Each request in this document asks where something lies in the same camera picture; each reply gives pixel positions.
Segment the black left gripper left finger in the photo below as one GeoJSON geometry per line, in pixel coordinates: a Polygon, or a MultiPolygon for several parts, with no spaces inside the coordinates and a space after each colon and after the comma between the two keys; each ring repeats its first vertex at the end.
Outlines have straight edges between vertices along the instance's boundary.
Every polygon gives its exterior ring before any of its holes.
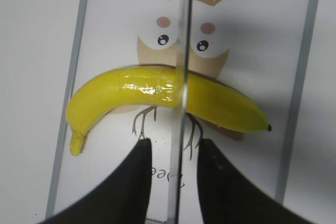
{"type": "Polygon", "coordinates": [[[152,144],[136,143],[94,190],[44,223],[145,223],[152,184],[152,144]]]}

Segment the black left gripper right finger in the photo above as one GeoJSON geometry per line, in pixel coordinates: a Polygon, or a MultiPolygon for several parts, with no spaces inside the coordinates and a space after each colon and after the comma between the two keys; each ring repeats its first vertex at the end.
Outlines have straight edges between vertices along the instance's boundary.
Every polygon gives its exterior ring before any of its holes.
{"type": "Polygon", "coordinates": [[[198,151],[197,191],[203,223],[308,223],[257,188],[206,138],[198,151]]]}

